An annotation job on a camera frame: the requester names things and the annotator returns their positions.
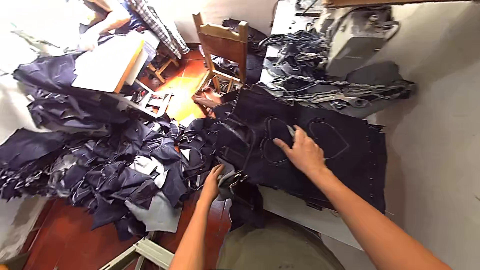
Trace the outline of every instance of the checkered cloth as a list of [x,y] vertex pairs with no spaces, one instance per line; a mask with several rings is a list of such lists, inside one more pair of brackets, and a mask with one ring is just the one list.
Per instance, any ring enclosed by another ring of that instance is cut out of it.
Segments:
[[167,48],[169,48],[178,58],[189,51],[185,40],[180,36],[175,24],[168,19],[162,23],[155,9],[148,6],[145,0],[130,0],[130,6],[140,15],[143,21],[160,38]]

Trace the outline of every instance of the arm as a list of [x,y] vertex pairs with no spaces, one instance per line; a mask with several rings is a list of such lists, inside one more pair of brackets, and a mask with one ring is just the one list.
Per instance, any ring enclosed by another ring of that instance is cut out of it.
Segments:
[[106,33],[112,29],[117,29],[120,26],[130,21],[130,14],[128,11],[118,3],[117,0],[87,0],[100,6],[108,12],[103,21],[96,23],[90,27],[85,33],[80,35],[80,48],[93,50],[97,45],[100,34]]
[[192,219],[170,264],[170,270],[202,270],[204,268],[205,231],[213,200],[218,195],[218,176],[224,166],[215,166],[205,180]]
[[325,166],[323,150],[295,126],[290,148],[274,143],[330,200],[378,270],[451,270],[385,215],[346,187]]

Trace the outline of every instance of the chair backrest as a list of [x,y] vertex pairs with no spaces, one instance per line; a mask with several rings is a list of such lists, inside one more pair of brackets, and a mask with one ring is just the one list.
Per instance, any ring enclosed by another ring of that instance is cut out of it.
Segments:
[[198,38],[205,54],[209,70],[215,70],[210,54],[235,61],[239,64],[240,81],[245,83],[247,69],[247,35],[248,22],[241,21],[238,33],[221,25],[204,24],[200,13],[193,14]]

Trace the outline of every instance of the red tile floor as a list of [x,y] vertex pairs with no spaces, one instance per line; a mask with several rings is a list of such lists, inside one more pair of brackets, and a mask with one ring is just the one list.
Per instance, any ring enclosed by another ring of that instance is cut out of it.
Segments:
[[[198,51],[188,53],[180,61],[180,68],[170,65],[165,70],[163,74],[168,79],[157,91],[172,91],[175,94],[167,108],[170,117],[178,121],[192,113],[198,118],[204,117],[191,96],[205,72],[203,57]],[[158,233],[155,242],[171,252],[176,251],[198,196],[199,193],[192,194],[184,203],[177,233]],[[229,203],[216,201],[210,209],[205,238],[206,269],[215,268],[224,236],[230,228],[228,208]],[[49,201],[42,216],[45,218],[42,224],[38,224],[24,270],[53,270],[55,267],[57,270],[99,269],[138,240],[120,242],[113,224],[91,231],[92,216],[84,208],[66,205],[63,199]]]

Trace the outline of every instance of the forearm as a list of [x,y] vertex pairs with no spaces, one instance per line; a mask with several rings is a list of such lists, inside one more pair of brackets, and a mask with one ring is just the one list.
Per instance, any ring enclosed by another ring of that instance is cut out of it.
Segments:
[[103,34],[112,29],[117,29],[130,21],[130,14],[128,11],[118,10],[108,13],[105,20],[98,22],[90,27],[87,31],[95,34]]
[[341,183],[326,167],[308,177],[335,206],[377,269],[450,269],[385,215]]
[[204,265],[204,241],[211,201],[200,199],[192,219],[170,264],[170,270],[201,270]]

